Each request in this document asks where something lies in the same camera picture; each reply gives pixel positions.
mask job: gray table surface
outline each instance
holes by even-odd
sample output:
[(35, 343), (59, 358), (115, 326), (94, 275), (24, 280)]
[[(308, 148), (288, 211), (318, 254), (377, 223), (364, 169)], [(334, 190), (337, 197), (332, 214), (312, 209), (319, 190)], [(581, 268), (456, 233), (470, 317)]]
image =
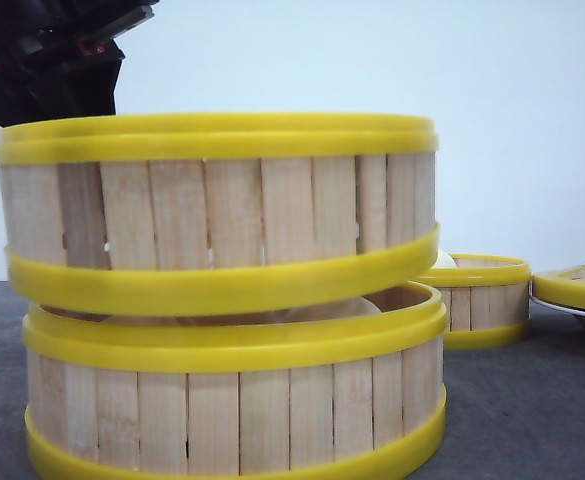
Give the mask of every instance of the gray table surface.
[[(0, 282), (0, 480), (37, 478), (23, 433), (25, 309)], [(445, 440), (410, 479), (585, 480), (585, 333), (573, 317), (533, 305), (529, 339), (446, 352), (445, 383)]]

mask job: stacked bamboo steamer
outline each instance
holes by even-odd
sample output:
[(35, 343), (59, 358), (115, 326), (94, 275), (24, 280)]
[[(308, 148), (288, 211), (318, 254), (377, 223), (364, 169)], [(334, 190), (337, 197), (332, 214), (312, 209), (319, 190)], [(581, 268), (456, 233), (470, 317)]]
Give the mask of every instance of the stacked bamboo steamer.
[(4, 129), (44, 479), (398, 478), (444, 428), (432, 123), (346, 114)]

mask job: yellow rim band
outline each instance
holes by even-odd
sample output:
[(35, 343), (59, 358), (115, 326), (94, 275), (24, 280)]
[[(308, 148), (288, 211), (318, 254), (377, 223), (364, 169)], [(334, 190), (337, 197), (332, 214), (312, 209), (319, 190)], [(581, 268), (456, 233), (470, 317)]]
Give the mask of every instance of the yellow rim band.
[(95, 270), (34, 262), (7, 251), (10, 282), (30, 300), (89, 313), (226, 315), (326, 303), (403, 283), (436, 260), (438, 225), (377, 252), (265, 267)]
[(0, 165), (432, 152), (437, 143), (430, 120), (399, 115), (121, 115), (6, 128)]
[(572, 280), (567, 275), (584, 270), (572, 268), (562, 272), (547, 272), (534, 275), (533, 295), (539, 300), (566, 307), (585, 309), (585, 280)]
[(525, 321), (486, 330), (445, 332), (443, 345), (446, 350), (500, 347), (523, 340), (528, 334), (529, 326), (530, 322)]
[(423, 425), (392, 443), (345, 460), (257, 475), (167, 475), (135, 472), (73, 457), (48, 443), (25, 412), (28, 455), (43, 480), (396, 480), (423, 465), (441, 445), (445, 433), (446, 392)]
[(97, 368), (149, 372), (239, 372), (325, 365), (385, 355), (445, 330), (441, 295), (376, 315), (227, 327), (140, 326), (61, 317), (33, 306), (23, 342), (35, 352)]
[(496, 255), (475, 255), (467, 253), (453, 253), (452, 258), (474, 258), (477, 260), (496, 260), (513, 265), (502, 267), (481, 268), (436, 268), (416, 278), (417, 281), (427, 283), (433, 287), (489, 287), (497, 285), (511, 285), (527, 282), (531, 272), (529, 265), (518, 258), (501, 257)]

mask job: white wall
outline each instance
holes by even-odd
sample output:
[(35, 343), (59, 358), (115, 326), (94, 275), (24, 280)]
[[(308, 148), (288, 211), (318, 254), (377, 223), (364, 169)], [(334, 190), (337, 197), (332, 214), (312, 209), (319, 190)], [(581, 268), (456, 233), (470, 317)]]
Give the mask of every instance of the white wall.
[[(126, 33), (120, 112), (433, 117), (442, 245), (585, 262), (585, 2), (162, 0)], [(4, 278), (0, 212), (0, 279)]]

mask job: black machine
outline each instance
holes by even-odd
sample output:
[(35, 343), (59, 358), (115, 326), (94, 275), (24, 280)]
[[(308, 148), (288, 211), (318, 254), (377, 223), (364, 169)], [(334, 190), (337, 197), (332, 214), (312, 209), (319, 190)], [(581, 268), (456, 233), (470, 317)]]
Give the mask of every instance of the black machine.
[(113, 38), (158, 0), (0, 0), (0, 125), (115, 113)]

